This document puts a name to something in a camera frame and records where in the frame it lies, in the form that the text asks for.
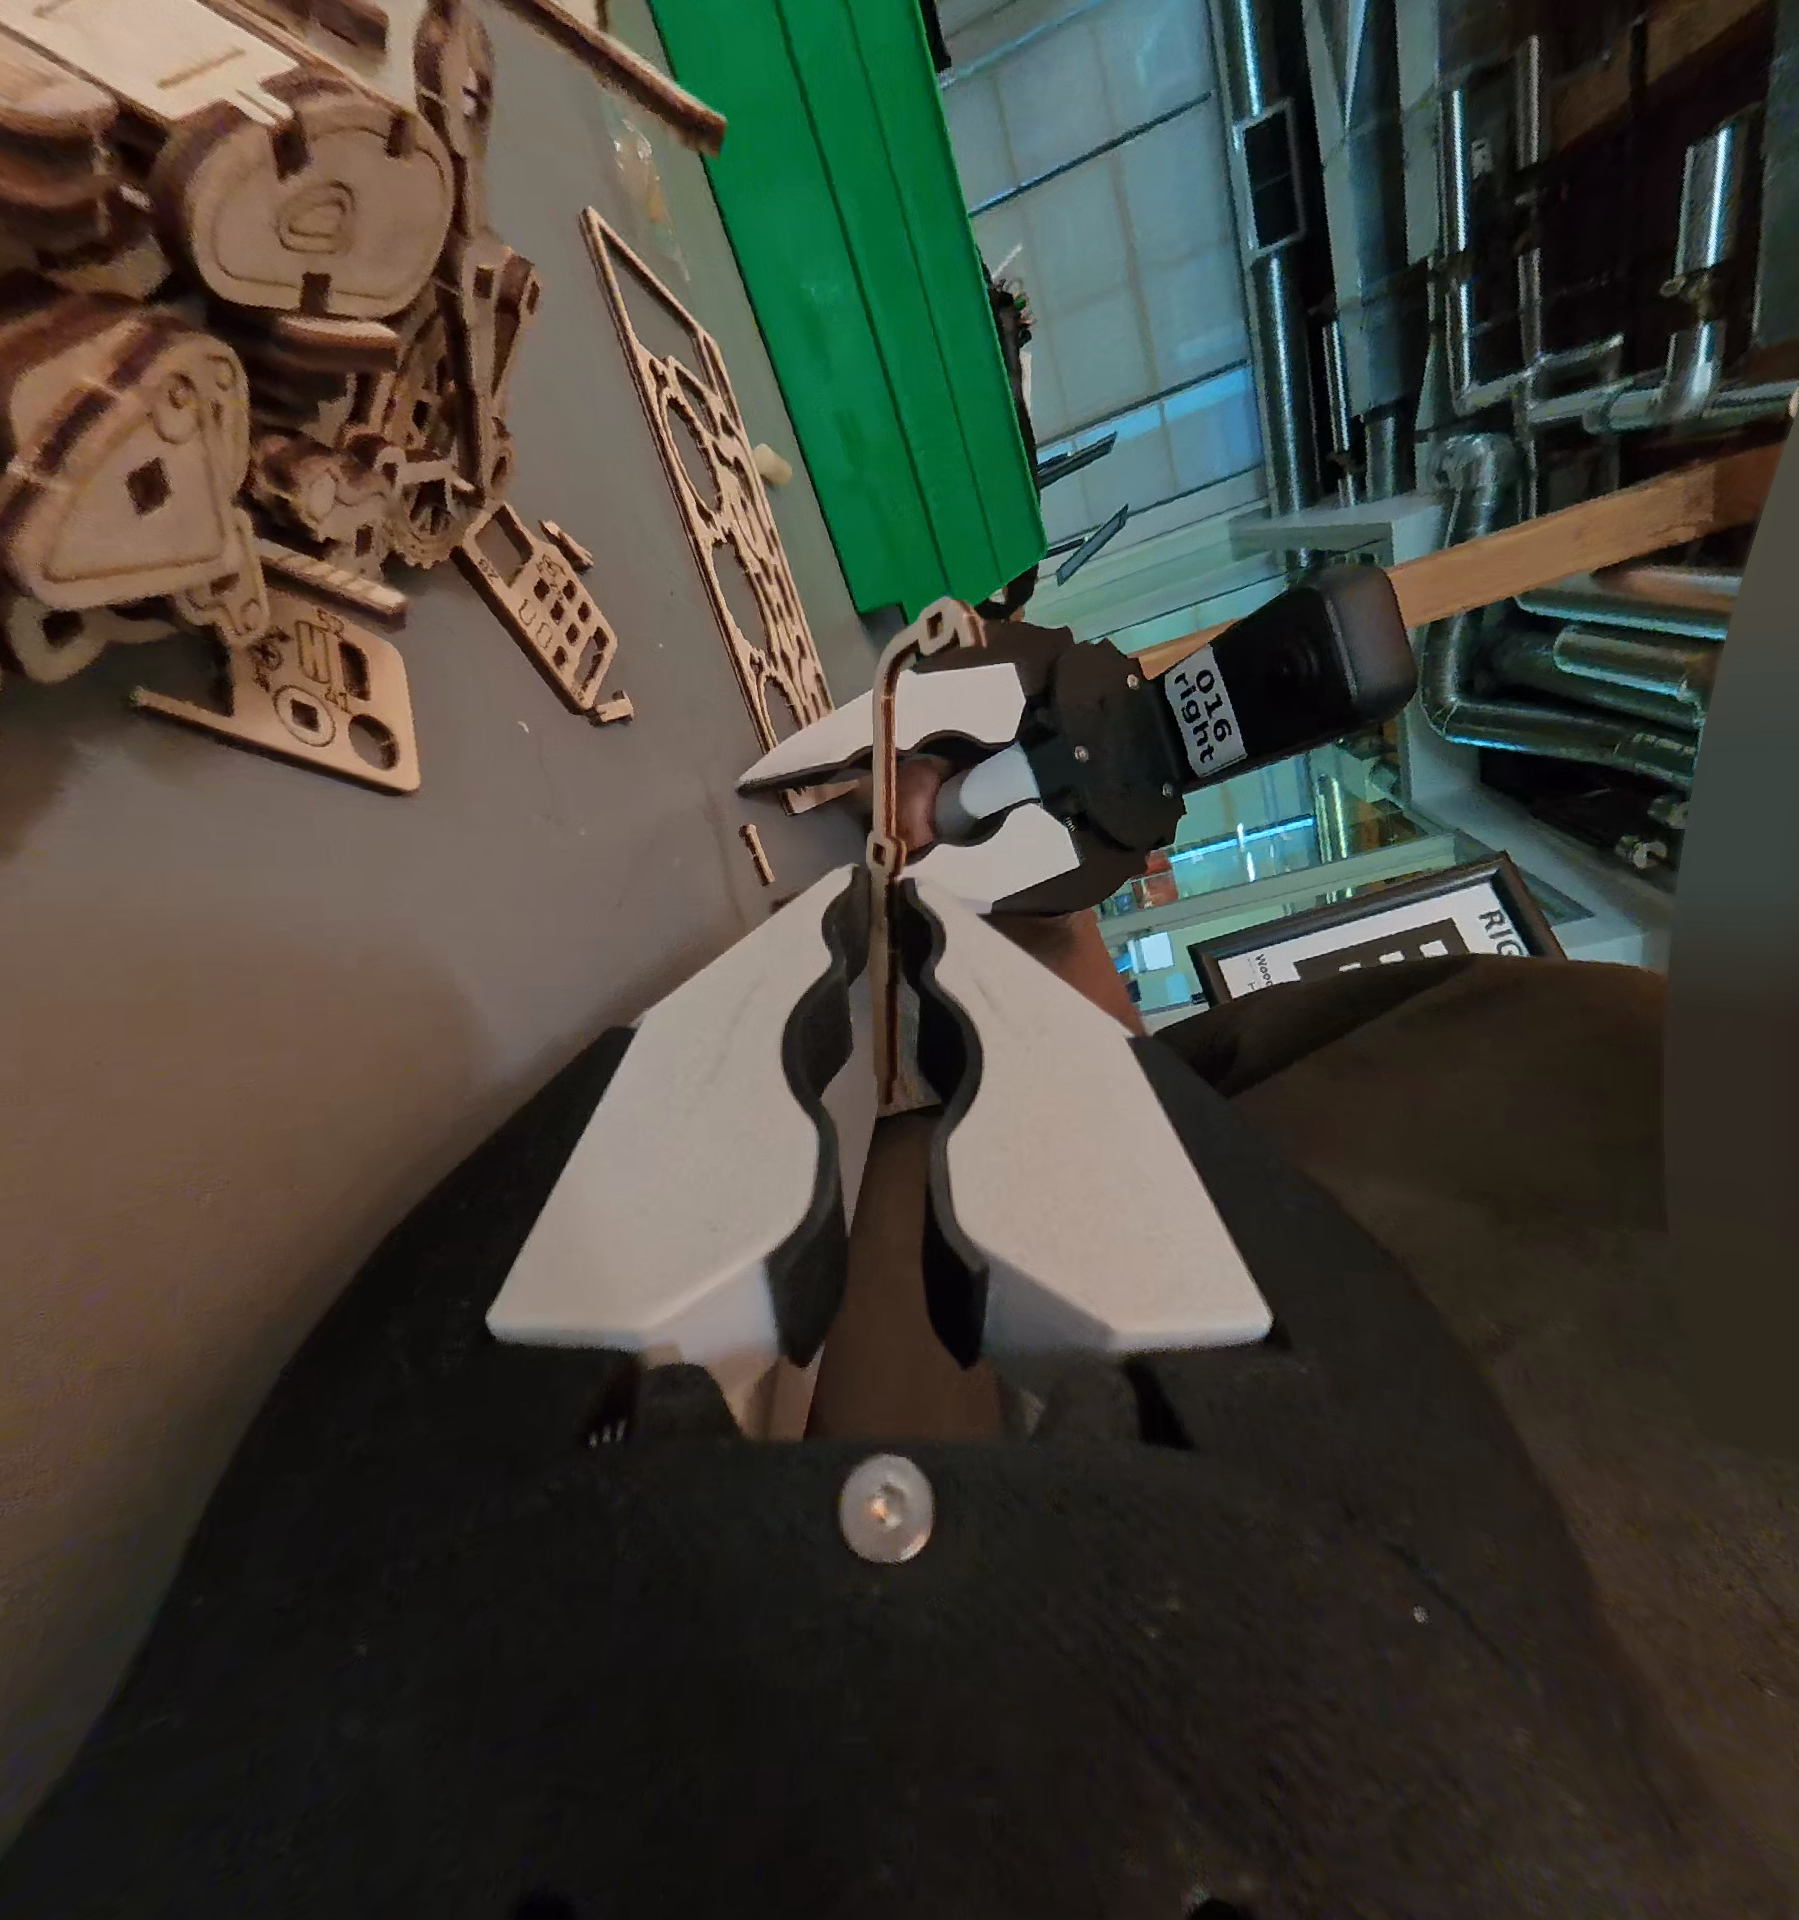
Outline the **grey desk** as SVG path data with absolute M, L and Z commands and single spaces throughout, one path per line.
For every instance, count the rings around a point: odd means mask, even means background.
M 734 781 L 760 743 L 580 225 L 722 348 L 833 696 L 869 631 L 696 154 L 482 4 L 488 191 L 544 279 L 514 500 L 590 549 L 630 724 L 572 713 L 452 566 L 408 588 L 422 785 L 388 795 L 130 705 L 184 642 L 0 693 L 0 1856 L 156 1618 L 312 1324 L 602 1023 L 837 857 Z

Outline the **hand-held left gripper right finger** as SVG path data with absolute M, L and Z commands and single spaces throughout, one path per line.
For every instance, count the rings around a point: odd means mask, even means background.
M 895 885 L 903 1083 L 933 1112 L 921 1278 L 979 1360 L 1263 1342 L 1273 1310 L 1119 1020 L 949 892 Z

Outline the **wooden beam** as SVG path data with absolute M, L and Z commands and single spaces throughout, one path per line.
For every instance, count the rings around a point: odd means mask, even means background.
M 1405 627 L 1755 524 L 1783 441 L 1753 443 L 1385 567 Z

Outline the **dark grey rounded panel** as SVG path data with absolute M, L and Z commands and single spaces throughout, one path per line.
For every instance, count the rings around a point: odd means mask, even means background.
M 1665 1189 L 1701 1425 L 1799 1464 L 1799 419 L 1703 732 L 1665 1030 Z

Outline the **black framed sign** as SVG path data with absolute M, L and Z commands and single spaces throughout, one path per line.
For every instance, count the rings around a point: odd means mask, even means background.
M 1355 898 L 1189 947 L 1209 1006 L 1275 986 L 1471 956 L 1565 956 L 1523 873 L 1503 851 L 1439 873 L 1393 877 Z

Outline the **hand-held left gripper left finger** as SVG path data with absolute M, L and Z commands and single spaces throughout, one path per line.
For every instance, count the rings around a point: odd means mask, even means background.
M 847 865 L 614 1033 L 492 1336 L 696 1365 L 732 1404 L 808 1363 L 843 1294 L 859 1179 L 857 999 Z

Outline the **phone-shaped wooden piece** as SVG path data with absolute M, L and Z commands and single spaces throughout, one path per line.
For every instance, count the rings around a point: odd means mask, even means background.
M 454 560 L 560 701 L 596 727 L 632 722 L 636 704 L 608 686 L 620 636 L 588 586 L 510 503 L 468 530 Z

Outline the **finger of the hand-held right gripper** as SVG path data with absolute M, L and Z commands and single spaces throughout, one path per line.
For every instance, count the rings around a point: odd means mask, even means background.
M 1031 699 L 1007 657 L 957 656 L 903 670 L 895 683 L 891 738 L 901 755 L 953 739 L 1003 750 L 1015 741 Z M 738 780 L 748 797 L 830 785 L 869 770 L 877 698 L 869 689 L 768 750 Z
M 919 760 L 939 775 L 931 838 L 919 853 L 925 883 L 969 909 L 991 912 L 1079 869 L 1071 828 L 1047 808 L 1025 747 L 1001 747 L 969 764 L 939 750 Z

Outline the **green board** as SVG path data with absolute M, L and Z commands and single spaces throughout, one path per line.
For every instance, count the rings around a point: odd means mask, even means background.
M 650 11 L 855 607 L 999 597 L 1047 535 L 925 5 Z

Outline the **person's right hand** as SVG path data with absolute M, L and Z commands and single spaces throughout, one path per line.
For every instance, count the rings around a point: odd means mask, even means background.
M 937 787 L 951 773 L 953 764 L 931 754 L 911 755 L 899 764 L 895 780 L 897 828 L 909 857 L 929 851 L 935 843 Z M 1115 971 L 1103 943 L 1093 908 L 1061 915 L 989 913 L 985 920 L 1105 1015 L 1121 1021 L 1131 1035 L 1139 1038 L 1145 1032 L 1141 1011 L 1131 1004 L 1125 981 Z

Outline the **wooden tractor model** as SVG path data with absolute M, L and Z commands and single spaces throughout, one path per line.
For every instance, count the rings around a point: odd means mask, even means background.
M 476 4 L 0 4 L 0 686 L 270 590 L 384 638 L 510 488 Z

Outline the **wooden plate with cutouts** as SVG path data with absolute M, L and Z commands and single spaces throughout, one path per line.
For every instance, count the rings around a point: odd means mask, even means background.
M 400 650 L 298 588 L 272 588 L 270 607 L 262 638 L 222 648 L 216 704 L 138 686 L 132 705 L 226 745 L 382 793 L 414 793 L 422 760 Z

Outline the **laser-cut wooden frame sheet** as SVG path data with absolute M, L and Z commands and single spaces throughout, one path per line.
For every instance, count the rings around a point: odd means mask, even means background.
M 720 644 L 768 754 L 833 708 L 716 336 L 598 206 L 580 215 Z

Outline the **long wooden strip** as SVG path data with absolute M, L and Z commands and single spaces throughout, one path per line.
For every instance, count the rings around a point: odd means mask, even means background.
M 720 156 L 726 115 L 618 35 L 610 23 L 610 1 L 504 1 L 502 5 L 544 32 L 598 83 L 646 109 L 692 151 L 704 158 Z

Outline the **group of metal ducts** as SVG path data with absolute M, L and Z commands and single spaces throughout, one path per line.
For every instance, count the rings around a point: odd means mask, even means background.
M 1799 1 L 1207 4 L 1285 572 L 1773 443 Z

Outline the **thin hooked wooden piece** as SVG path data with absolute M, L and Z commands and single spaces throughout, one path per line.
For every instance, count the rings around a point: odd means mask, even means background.
M 901 750 L 897 704 L 901 682 L 919 659 L 981 644 L 979 622 L 969 603 L 947 595 L 927 605 L 893 636 L 877 659 L 869 689 L 871 724 L 871 820 L 865 842 L 869 873 L 867 1006 L 871 1033 L 873 1115 L 885 1122 L 919 1112 L 931 1092 L 915 1072 L 915 993 L 903 971 L 901 877 L 907 845 L 897 793 Z

